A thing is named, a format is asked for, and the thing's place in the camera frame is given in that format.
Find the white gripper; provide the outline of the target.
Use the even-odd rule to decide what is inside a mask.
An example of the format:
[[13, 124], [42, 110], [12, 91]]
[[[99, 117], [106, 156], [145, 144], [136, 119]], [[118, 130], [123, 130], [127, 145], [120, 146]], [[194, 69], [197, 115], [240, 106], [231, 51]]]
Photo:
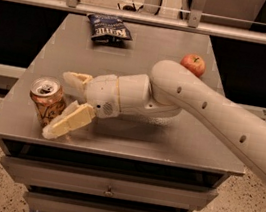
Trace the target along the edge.
[[51, 120], [42, 132], [48, 140], [87, 126], [96, 115], [99, 118], [114, 118], [120, 114], [169, 118], [181, 113], [178, 106], [161, 104], [153, 98], [150, 79], [145, 74], [93, 78], [89, 74], [65, 72], [63, 78], [88, 103], [74, 101]]

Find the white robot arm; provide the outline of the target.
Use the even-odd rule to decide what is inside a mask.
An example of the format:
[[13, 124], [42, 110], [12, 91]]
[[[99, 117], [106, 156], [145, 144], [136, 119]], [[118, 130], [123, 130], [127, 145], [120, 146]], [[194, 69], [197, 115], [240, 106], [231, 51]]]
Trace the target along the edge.
[[96, 117], [141, 114], [160, 118], [184, 110], [266, 183], [266, 122], [211, 89], [181, 64], [162, 60], [147, 75], [92, 77], [65, 72], [63, 77], [84, 103], [71, 103], [45, 126], [46, 139], [82, 128]]

